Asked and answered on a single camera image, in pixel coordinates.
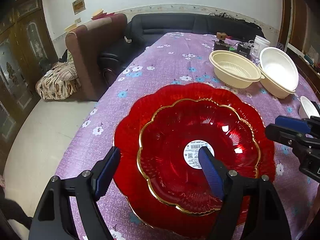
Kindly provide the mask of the patterned blanket bundle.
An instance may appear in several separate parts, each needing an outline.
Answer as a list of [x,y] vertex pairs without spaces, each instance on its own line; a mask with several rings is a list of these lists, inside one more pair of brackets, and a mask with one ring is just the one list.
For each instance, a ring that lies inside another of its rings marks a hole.
[[43,100],[65,100],[81,88],[74,62],[58,62],[37,82],[35,89]]

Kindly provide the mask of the yellow wall certificate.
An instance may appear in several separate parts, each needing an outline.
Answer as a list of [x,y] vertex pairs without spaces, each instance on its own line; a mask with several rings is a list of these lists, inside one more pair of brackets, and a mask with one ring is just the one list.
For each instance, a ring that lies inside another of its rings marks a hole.
[[76,15],[86,9],[85,1],[84,0],[75,0],[72,3],[72,7],[73,7],[74,14]]

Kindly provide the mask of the cream ribbed plastic bowl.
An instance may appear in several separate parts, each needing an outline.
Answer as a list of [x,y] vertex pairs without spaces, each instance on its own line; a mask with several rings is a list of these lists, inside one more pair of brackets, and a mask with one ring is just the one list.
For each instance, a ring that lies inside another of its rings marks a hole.
[[217,78],[233,88],[244,89],[264,78],[251,60],[231,51],[212,51],[209,60]]

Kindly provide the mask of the red gold-rimmed plate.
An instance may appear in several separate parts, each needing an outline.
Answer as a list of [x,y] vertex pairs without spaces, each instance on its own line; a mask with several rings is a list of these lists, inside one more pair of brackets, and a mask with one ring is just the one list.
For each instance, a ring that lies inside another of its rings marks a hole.
[[261,150],[252,125],[229,105],[181,99],[158,109],[139,133],[138,169],[159,202],[191,215],[219,210],[226,170],[257,178]]

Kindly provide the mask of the black box device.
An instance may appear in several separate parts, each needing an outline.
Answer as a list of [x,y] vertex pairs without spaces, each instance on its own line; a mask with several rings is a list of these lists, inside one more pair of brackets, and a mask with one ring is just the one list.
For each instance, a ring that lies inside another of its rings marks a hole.
[[253,44],[253,40],[249,40],[248,42],[239,42],[237,44],[236,53],[242,55],[247,59],[251,59],[251,51],[253,48]]

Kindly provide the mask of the black leather sofa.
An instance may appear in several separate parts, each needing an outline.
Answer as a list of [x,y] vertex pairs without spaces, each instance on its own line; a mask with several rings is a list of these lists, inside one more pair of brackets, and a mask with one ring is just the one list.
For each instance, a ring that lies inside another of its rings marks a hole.
[[125,70],[144,49],[167,33],[226,33],[238,41],[264,37],[255,23],[220,16],[189,13],[138,14],[125,27],[120,38],[101,49],[97,63],[107,85]]

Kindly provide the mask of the white plastic jar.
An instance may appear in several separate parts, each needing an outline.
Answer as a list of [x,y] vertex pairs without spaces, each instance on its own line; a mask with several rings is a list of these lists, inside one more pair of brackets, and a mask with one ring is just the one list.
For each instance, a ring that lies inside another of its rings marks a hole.
[[251,56],[258,59],[263,49],[270,47],[271,42],[261,36],[256,35],[251,49]]

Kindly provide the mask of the large red wedding plate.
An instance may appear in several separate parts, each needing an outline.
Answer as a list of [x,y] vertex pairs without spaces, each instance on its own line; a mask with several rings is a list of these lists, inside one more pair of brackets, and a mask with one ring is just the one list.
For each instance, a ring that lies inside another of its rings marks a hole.
[[203,238],[222,202],[198,160],[206,146],[225,167],[274,179],[274,144],[260,114],[234,93],[204,83],[168,85],[138,99],[114,134],[114,182],[145,224]]

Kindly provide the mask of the black grinder with wooden knob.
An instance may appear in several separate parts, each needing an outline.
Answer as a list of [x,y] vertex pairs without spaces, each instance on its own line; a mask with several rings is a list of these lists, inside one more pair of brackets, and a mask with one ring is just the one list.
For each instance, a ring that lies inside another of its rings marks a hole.
[[225,40],[228,37],[226,33],[216,33],[217,41],[214,42],[214,51],[216,50],[226,50],[229,51],[230,45],[228,45]]

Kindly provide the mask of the wooden glass cabinet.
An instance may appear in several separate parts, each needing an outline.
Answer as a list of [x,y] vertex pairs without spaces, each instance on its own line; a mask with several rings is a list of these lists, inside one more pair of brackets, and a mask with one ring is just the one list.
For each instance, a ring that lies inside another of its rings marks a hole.
[[35,86],[58,57],[42,0],[16,0],[1,16],[1,170],[28,115],[40,100]]

